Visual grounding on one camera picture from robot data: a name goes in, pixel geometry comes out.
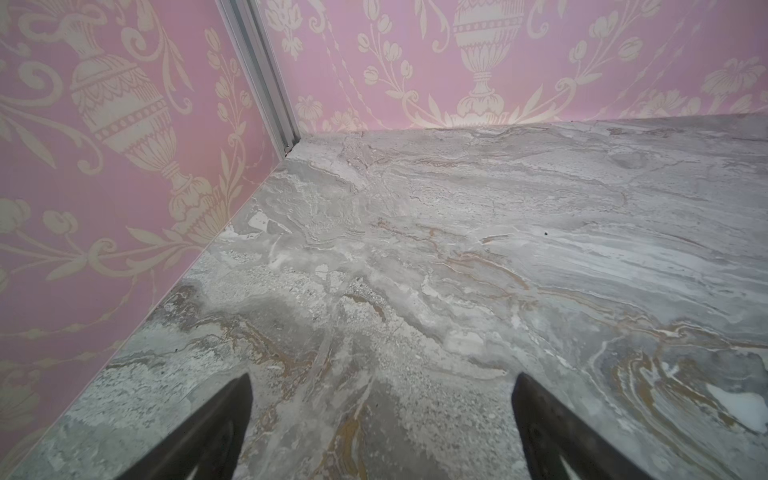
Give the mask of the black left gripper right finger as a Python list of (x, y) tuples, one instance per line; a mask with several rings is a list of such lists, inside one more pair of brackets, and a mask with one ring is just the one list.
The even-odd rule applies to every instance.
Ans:
[(532, 376), (517, 376), (511, 405), (531, 478), (650, 477)]

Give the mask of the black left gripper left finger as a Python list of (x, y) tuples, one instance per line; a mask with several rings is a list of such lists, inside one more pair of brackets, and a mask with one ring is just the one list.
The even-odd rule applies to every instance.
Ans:
[(250, 377), (228, 382), (119, 480), (231, 479), (251, 417)]

